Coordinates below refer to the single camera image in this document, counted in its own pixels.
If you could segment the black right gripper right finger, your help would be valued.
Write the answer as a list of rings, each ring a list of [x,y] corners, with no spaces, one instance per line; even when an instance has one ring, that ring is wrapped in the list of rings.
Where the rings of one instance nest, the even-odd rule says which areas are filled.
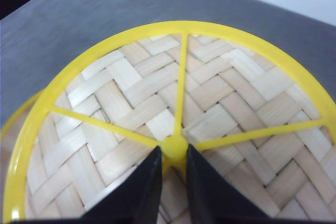
[[[187,195],[192,223],[285,223],[267,216],[190,145]]]

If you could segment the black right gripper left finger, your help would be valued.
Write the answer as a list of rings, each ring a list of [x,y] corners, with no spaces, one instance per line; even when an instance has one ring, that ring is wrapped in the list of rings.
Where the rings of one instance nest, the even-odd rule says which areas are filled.
[[[157,146],[113,192],[78,218],[21,223],[156,223],[162,190],[162,154]]]

